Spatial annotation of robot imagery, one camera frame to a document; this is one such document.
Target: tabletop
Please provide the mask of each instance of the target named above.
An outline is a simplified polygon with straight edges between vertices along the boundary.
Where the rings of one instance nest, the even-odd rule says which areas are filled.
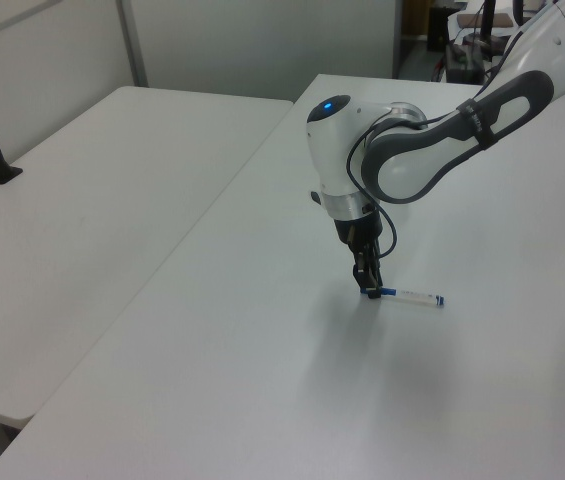
[[[0,186],[0,422],[22,427],[290,108],[121,88]]]
[[[305,121],[321,100],[435,117],[477,88],[319,76],[0,479],[564,479],[565,97],[387,207],[385,284],[443,294],[442,309],[360,296],[309,199]]]

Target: marker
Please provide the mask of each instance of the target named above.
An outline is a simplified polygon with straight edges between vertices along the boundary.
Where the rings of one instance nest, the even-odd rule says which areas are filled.
[[[367,294],[366,288],[360,289],[360,293]],[[397,300],[403,300],[410,303],[419,303],[422,305],[431,305],[433,307],[443,307],[444,297],[442,295],[430,295],[428,293],[409,292],[407,290],[396,290],[394,288],[382,287],[382,295],[395,297]]]

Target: floor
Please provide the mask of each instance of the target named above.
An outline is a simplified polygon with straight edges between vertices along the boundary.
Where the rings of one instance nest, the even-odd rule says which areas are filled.
[[[402,39],[400,42],[400,67],[397,78],[430,82],[435,65],[442,52],[429,52],[425,40]]]

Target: white table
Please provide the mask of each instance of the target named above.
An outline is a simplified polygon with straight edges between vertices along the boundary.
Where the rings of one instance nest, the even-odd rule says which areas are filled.
[[[361,297],[308,191],[334,94],[436,116],[476,88],[320,76],[0,458],[0,479],[564,479],[565,98],[389,206]]]
[[[22,427],[290,108],[122,88],[0,186],[0,422]]]

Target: white robotic arm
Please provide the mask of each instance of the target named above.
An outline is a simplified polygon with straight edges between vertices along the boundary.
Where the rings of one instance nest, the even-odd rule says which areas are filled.
[[[564,94],[565,0],[554,0],[510,40],[499,69],[480,93],[441,119],[427,121],[409,104],[381,106],[348,96],[315,107],[307,120],[321,184],[314,200],[336,221],[340,239],[352,250],[360,287],[379,296],[378,200],[421,198],[454,167]]]

